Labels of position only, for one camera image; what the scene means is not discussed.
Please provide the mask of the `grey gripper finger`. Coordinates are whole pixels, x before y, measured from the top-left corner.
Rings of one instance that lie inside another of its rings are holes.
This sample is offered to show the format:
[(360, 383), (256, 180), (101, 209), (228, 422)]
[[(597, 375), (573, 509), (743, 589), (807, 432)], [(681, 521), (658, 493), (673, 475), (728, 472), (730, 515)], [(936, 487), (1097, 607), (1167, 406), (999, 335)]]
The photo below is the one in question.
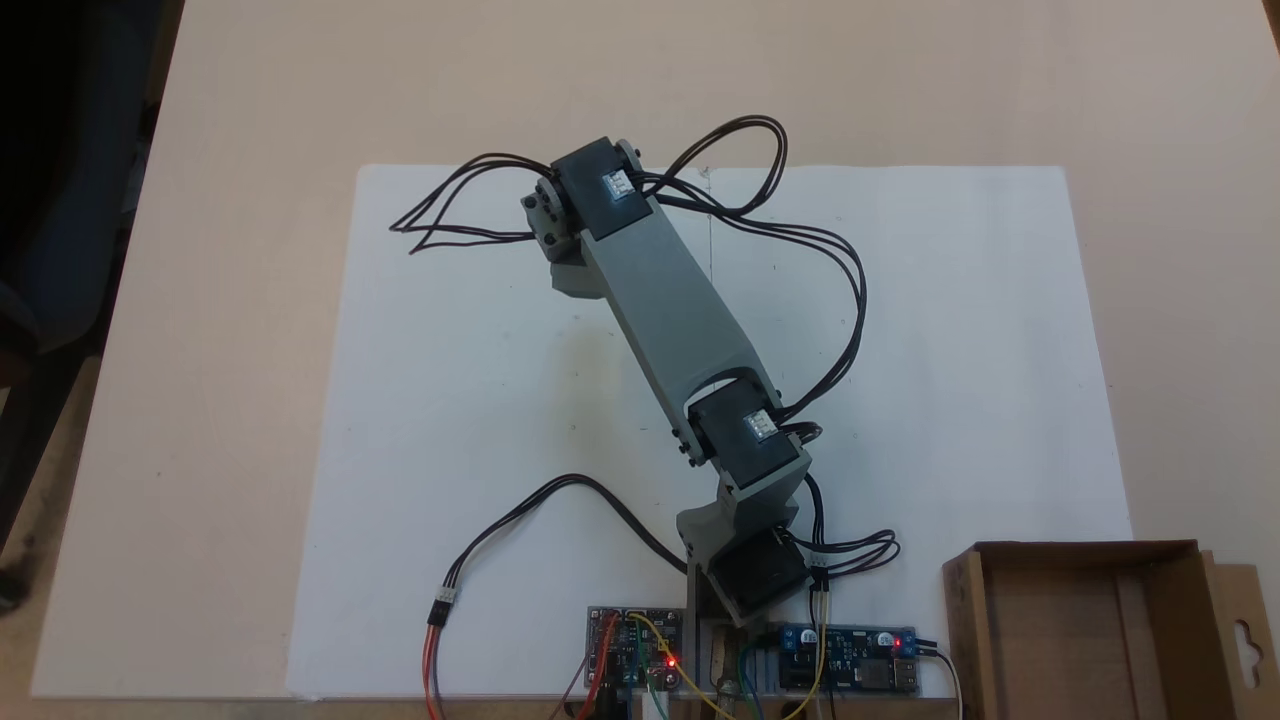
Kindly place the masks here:
[(571, 299), (604, 299), (607, 284), (581, 249), (571, 249), (550, 261), (550, 286)]

